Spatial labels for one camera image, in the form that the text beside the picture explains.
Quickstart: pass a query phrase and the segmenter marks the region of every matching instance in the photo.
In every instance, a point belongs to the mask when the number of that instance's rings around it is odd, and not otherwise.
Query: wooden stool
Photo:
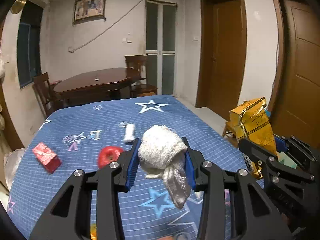
[[[238,148],[238,141],[237,141],[237,138],[236,138],[236,132],[232,128],[231,122],[226,122],[226,126],[225,126],[225,128],[223,130],[223,133],[222,133],[222,137],[224,138],[225,136],[227,136],[226,140],[228,142],[230,142],[235,148]]]

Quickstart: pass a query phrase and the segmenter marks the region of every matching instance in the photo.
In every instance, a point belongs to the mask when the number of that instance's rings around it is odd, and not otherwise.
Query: white cloth
[[[152,126],[142,137],[138,156],[146,179],[162,179],[174,205],[182,209],[191,188],[184,171],[187,146],[165,125]]]

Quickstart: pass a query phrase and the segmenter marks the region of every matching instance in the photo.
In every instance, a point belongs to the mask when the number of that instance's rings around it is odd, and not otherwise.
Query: white wall
[[[44,121],[32,84],[20,89],[17,69],[17,39],[21,12],[10,11],[4,22],[2,53],[5,68],[3,92],[12,123],[27,147]]]
[[[183,67],[183,0],[161,0],[178,3],[176,50],[177,73]],[[119,23],[87,46],[69,53],[72,49],[91,40],[122,15],[139,0],[106,0],[104,20],[95,20],[72,25],[75,0],[54,0],[50,4],[47,17],[50,22],[50,60],[45,66],[51,80],[67,79],[74,75],[105,68],[125,67],[124,55],[145,53],[145,3],[140,3]],[[122,43],[123,37],[132,43]],[[175,90],[182,89],[183,76],[176,76]]]
[[[239,103],[258,97],[270,100],[276,74],[278,30],[273,0],[244,0],[247,54]],[[182,96],[193,105],[198,87],[201,41],[200,0],[185,0],[185,73]]]

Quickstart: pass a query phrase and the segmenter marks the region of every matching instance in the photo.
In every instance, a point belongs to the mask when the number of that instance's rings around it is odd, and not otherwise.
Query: tiled floor
[[[189,108],[193,113],[195,113],[202,121],[204,121],[212,129],[214,129],[217,133],[219,133],[220,135],[222,134],[226,120],[224,120],[221,116],[217,115],[207,107],[195,108],[185,99],[177,99],[187,108]],[[0,191],[0,200],[5,209],[7,208],[8,199],[9,197]]]

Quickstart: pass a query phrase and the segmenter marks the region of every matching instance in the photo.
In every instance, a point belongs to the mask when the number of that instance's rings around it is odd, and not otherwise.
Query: bed
[[[223,139],[173,96],[157,95],[103,101],[58,110],[49,116],[27,148],[17,169],[8,203],[8,214],[28,239],[42,211],[76,169],[98,169],[97,156],[105,146],[131,148],[123,142],[125,129],[119,123],[135,124],[135,136],[153,125],[166,125],[180,137],[186,136],[192,149],[220,168],[245,168],[241,152]],[[48,174],[32,149],[44,142],[58,154],[62,164]],[[147,180],[139,167],[134,186],[119,193],[120,212],[126,240],[195,239],[200,220],[202,194],[191,192],[182,210],[174,207],[161,180]],[[92,196],[91,223],[95,223],[96,192]],[[226,238],[230,217],[226,203]]]

